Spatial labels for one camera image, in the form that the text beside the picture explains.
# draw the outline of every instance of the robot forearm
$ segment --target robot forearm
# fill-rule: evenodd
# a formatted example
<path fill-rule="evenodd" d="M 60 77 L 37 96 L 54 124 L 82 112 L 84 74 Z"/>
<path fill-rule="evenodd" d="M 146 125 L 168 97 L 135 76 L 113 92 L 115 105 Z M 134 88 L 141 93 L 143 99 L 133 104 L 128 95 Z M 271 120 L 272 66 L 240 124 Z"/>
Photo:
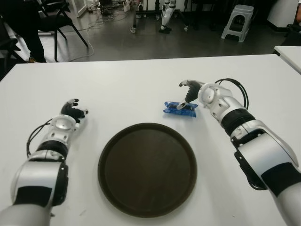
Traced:
<path fill-rule="evenodd" d="M 190 91 L 178 109 L 196 98 L 210 110 L 230 136 L 235 157 L 252 188 L 268 189 L 285 222 L 301 225 L 301 173 L 290 146 L 256 120 L 233 96 L 217 84 L 184 81 Z"/>
<path fill-rule="evenodd" d="M 21 166 L 11 187 L 13 205 L 0 213 L 0 226 L 47 226 L 51 209 L 64 202 L 68 186 L 65 160 L 74 132 L 87 111 L 67 102 L 36 152 Z"/>

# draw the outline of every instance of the caster wheel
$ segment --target caster wheel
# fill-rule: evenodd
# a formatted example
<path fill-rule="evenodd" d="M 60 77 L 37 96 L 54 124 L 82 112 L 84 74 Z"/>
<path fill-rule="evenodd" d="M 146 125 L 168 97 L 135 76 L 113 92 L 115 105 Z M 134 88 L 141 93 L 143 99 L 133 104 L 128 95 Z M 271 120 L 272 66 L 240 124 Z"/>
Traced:
<path fill-rule="evenodd" d="M 132 33 L 132 34 L 135 34 L 135 33 L 136 33 L 136 28 L 132 27 L 132 28 L 131 28 L 131 33 Z"/>

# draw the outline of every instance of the brown tray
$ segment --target brown tray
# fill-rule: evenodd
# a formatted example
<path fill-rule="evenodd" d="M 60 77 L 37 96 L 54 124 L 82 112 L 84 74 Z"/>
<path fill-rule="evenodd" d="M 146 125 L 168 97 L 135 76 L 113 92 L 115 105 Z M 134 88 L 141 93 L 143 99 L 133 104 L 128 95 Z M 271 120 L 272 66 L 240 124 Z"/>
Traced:
<path fill-rule="evenodd" d="M 141 218 L 165 215 L 190 195 L 197 163 L 188 142 L 173 129 L 142 123 L 116 134 L 98 163 L 98 180 L 119 210 Z"/>

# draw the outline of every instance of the person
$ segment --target person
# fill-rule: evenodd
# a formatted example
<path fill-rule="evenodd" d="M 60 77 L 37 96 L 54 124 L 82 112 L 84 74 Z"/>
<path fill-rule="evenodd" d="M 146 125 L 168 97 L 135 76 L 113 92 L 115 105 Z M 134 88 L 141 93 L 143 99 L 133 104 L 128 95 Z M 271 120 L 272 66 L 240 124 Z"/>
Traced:
<path fill-rule="evenodd" d="M 301 0 L 298 1 L 294 24 L 289 26 L 289 32 L 281 46 L 301 46 Z"/>
<path fill-rule="evenodd" d="M 39 38 L 40 15 L 35 0 L 0 0 L 0 15 L 30 50 L 29 63 L 46 62 Z"/>
<path fill-rule="evenodd" d="M 299 0 L 299 2 L 298 2 L 298 11 L 297 11 L 297 16 L 296 16 L 296 21 L 301 26 L 301 0 Z"/>

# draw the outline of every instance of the black joint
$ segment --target black joint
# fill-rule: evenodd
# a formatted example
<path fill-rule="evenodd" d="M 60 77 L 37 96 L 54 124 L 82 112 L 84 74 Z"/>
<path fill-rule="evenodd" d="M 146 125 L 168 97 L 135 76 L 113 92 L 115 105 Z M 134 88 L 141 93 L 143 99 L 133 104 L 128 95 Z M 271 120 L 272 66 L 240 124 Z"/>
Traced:
<path fill-rule="evenodd" d="M 41 207 L 46 207 L 52 189 L 43 186 L 25 186 L 18 188 L 17 197 L 14 205 L 19 204 L 35 204 Z"/>
<path fill-rule="evenodd" d="M 252 120 L 255 120 L 254 116 L 252 116 L 246 109 L 240 108 L 226 114 L 222 119 L 221 126 L 230 136 L 238 126 Z"/>
<path fill-rule="evenodd" d="M 261 181 L 259 176 L 255 173 L 255 171 L 252 169 L 252 167 L 249 165 L 249 163 L 245 160 L 243 155 L 240 153 L 239 150 L 237 150 L 234 153 L 235 158 L 237 159 L 240 168 L 244 172 L 244 174 L 247 177 L 247 180 L 252 188 L 255 190 L 266 190 L 267 187 L 265 184 Z"/>
<path fill-rule="evenodd" d="M 68 181 L 68 166 L 62 163 L 56 179 L 52 206 L 61 205 L 65 201 Z"/>
<path fill-rule="evenodd" d="M 244 145 L 244 144 L 248 143 L 249 141 L 255 139 L 256 137 L 258 137 L 258 136 L 260 136 L 261 134 L 264 134 L 264 133 L 265 133 L 264 130 L 256 129 L 256 130 L 248 133 L 247 135 L 245 135 L 240 140 L 237 140 L 236 137 L 232 137 L 231 141 L 232 141 L 232 143 L 235 147 L 239 147 L 241 144 Z"/>
<path fill-rule="evenodd" d="M 265 171 L 261 177 L 276 197 L 286 188 L 301 182 L 301 173 L 290 162 Z"/>
<path fill-rule="evenodd" d="M 39 145 L 37 151 L 51 150 L 60 153 L 65 159 L 67 158 L 68 148 L 63 143 L 56 140 L 45 141 Z"/>

